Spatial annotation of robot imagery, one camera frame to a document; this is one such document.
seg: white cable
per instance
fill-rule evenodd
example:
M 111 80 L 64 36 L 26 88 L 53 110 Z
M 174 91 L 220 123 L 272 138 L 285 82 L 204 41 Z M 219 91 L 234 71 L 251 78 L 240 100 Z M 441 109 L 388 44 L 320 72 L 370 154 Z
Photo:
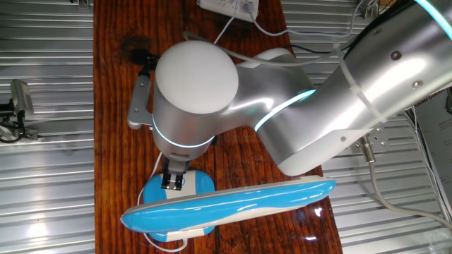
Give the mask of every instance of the white cable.
M 229 26 L 229 24 L 234 20 L 235 18 L 235 13 L 237 11 L 237 2 L 239 0 L 235 1 L 235 5 L 234 5 L 234 15 L 232 15 L 232 17 L 229 19 L 229 21 L 226 23 L 225 27 L 223 28 L 223 30 L 221 30 L 220 34 L 217 36 L 217 39 L 215 39 L 215 41 L 213 42 L 213 44 L 217 44 L 218 40 L 221 38 L 221 35 L 223 35 L 223 33 L 226 31 L 227 27 Z
M 189 36 L 192 37 L 192 38 L 195 38 L 197 40 L 203 41 L 203 42 L 209 42 L 208 40 L 206 40 L 206 39 L 204 39 L 204 38 L 202 38 L 202 37 L 200 37 L 198 35 L 195 35 L 192 32 L 184 31 L 184 39 L 186 41 L 189 40 Z M 249 62 L 253 62 L 253 63 L 257 63 L 257 64 L 265 64 L 265 65 L 268 65 L 268 66 L 279 66 L 279 67 L 305 66 L 305 65 L 308 65 L 308 64 L 313 64 L 313 63 L 316 63 L 318 61 L 322 61 L 322 60 L 328 59 L 330 56 L 333 56 L 333 55 L 336 54 L 336 52 L 333 51 L 331 53 L 324 54 L 323 56 L 320 56 L 320 57 L 318 57 L 318 58 L 316 58 L 314 60 L 310 60 L 310 61 L 297 62 L 297 63 L 282 63 L 282 62 L 277 62 L 277 61 L 268 61 L 268 60 L 263 60 L 263 59 L 258 59 L 258 58 L 251 58 L 251 57 L 247 57 L 247 56 L 244 56 L 244 55 L 232 52 L 232 51 L 230 51 L 228 49 L 225 49 L 224 47 L 220 47 L 220 46 L 217 46 L 217 47 L 219 47 L 221 50 L 223 50 L 226 54 L 229 54 L 230 56 L 236 57 L 236 58 L 241 59 L 241 60 L 245 60 L 245 61 L 249 61 Z
M 370 168 L 370 179 L 372 180 L 372 186 L 374 187 L 375 195 L 380 200 L 381 204 L 386 206 L 388 209 L 393 210 L 394 212 L 401 212 L 405 214 L 411 214 L 411 215 L 419 215 L 423 217 L 427 217 L 430 219 L 434 219 L 437 222 L 442 223 L 444 226 L 447 226 L 450 230 L 452 230 L 452 224 L 446 221 L 445 219 L 436 216 L 435 214 L 431 214 L 429 212 L 420 211 L 420 210 L 414 210 L 414 209 L 406 209 L 401 207 L 396 207 L 395 205 L 390 204 L 384 197 L 382 196 L 379 187 L 376 183 L 376 174 L 375 174 L 375 165 L 373 162 L 369 163 Z
M 253 10 L 249 9 L 249 16 L 251 17 L 251 20 L 253 21 L 254 25 L 264 34 L 269 35 L 269 36 L 280 36 L 280 35 L 284 35 L 286 32 L 291 33 L 293 35 L 301 35 L 301 36 L 327 36 L 327 37 L 335 37 L 335 38 L 342 38 L 342 37 L 347 37 L 349 35 L 352 34 L 353 31 L 353 26 L 355 25 L 355 16 L 356 13 L 359 10 L 359 7 L 361 6 L 361 4 L 364 2 L 364 0 L 361 0 L 359 2 L 359 4 L 356 6 L 355 11 L 353 12 L 353 16 L 352 16 L 352 22 L 350 23 L 350 29 L 348 30 L 347 33 L 345 34 L 332 34 L 332 33 L 325 33 L 325 32 L 296 32 L 294 30 L 289 30 L 286 29 L 282 32 L 268 32 L 266 30 L 264 30 L 263 28 L 261 28 L 261 26 L 256 22 L 256 19 L 253 17 Z
M 157 161 L 155 162 L 153 172 L 150 174 L 149 179 L 151 179 L 151 178 L 154 176 L 155 171 L 157 171 L 157 166 L 158 166 L 158 163 L 159 163 L 159 161 L 160 161 L 161 158 L 162 158 L 162 152 L 160 152 L 160 154 L 159 154 L 158 157 L 157 157 Z M 137 201 L 136 201 L 136 205 L 140 205 L 140 198 L 141 198 L 141 195 L 143 194 L 143 190 L 144 190 L 144 187 L 141 189 L 140 194 L 138 194 L 138 199 L 137 199 Z M 182 239 L 182 243 L 183 243 L 183 244 L 182 244 L 182 246 L 181 246 L 180 248 L 177 248 L 177 249 L 174 249 L 174 250 L 168 250 L 168 249 L 162 248 L 162 247 L 158 246 L 157 244 L 153 243 L 153 242 L 149 239 L 149 236 L 148 236 L 146 233 L 143 233 L 143 235 L 144 235 L 144 238 L 146 238 L 146 240 L 148 240 L 148 242 L 149 242 L 150 244 L 152 244 L 154 247 L 156 247 L 156 248 L 159 249 L 159 250 L 166 251 L 166 252 L 168 252 L 168 253 L 175 253 L 175 252 L 184 250 L 185 247 L 186 247 L 186 245 L 187 245 L 187 243 L 188 243 L 188 241 L 187 241 L 186 239 Z

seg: silver bracket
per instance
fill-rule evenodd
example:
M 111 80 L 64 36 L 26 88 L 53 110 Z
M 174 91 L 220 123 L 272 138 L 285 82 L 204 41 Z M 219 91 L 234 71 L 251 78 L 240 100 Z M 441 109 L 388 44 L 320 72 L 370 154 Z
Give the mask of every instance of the silver bracket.
M 364 18 L 376 18 L 379 16 L 378 0 L 365 0 L 361 4 L 361 13 Z
M 153 115 L 148 112 L 150 93 L 150 80 L 146 75 L 140 75 L 133 87 L 132 100 L 130 101 L 127 123 L 129 127 L 138 130 L 142 125 L 153 127 Z
M 89 0 L 78 0 L 78 8 L 89 9 L 90 8 Z

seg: power strip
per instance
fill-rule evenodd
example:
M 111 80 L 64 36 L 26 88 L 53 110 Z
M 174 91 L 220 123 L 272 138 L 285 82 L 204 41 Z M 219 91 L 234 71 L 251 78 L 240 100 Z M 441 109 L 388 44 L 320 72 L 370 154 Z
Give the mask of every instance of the power strip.
M 254 11 L 253 17 L 257 18 L 259 0 L 197 0 L 196 3 L 203 9 L 213 11 L 219 14 L 223 14 L 229 17 L 234 15 L 234 6 L 237 10 L 235 11 L 235 18 L 240 20 L 245 20 L 248 22 L 253 22 L 248 12 L 243 8 L 245 3 L 253 3 Z

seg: screw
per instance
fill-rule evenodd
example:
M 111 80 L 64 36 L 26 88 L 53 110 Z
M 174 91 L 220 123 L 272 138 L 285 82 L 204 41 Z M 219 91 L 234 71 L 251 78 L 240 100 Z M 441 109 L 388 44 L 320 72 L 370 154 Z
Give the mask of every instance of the screw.
M 383 29 L 379 28 L 374 31 L 374 35 L 378 35 Z
M 391 58 L 395 61 L 398 60 L 400 58 L 402 58 L 402 53 L 400 53 L 399 51 L 394 51 L 391 53 Z
M 416 89 L 416 88 L 418 88 L 419 86 L 421 86 L 422 84 L 424 84 L 424 82 L 422 82 L 422 80 L 418 80 L 418 81 L 413 82 L 412 85 L 411 85 L 411 87 L 412 87 L 413 89 Z

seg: blue and white object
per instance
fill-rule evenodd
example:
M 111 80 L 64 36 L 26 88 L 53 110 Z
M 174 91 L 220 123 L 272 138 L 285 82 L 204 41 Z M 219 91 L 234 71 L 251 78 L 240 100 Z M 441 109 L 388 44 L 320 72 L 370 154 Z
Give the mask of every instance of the blue and white object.
M 333 179 L 304 176 L 280 183 L 150 202 L 128 209 L 121 221 L 131 230 L 148 234 L 204 230 L 304 207 L 325 198 L 334 187 Z
M 147 182 L 143 189 L 144 204 L 215 191 L 215 186 L 213 185 L 212 178 L 206 173 L 198 170 L 190 170 L 184 175 L 184 178 L 182 180 L 184 191 L 175 191 L 169 189 L 164 190 L 160 187 L 161 184 L 162 174 L 152 177 Z M 209 226 L 201 229 L 192 229 L 186 231 L 154 231 L 148 233 L 150 233 L 150 236 L 152 236 L 152 238 L 157 241 L 169 242 L 186 238 L 193 238 L 196 236 L 204 236 L 206 234 L 209 234 L 214 228 L 214 226 Z

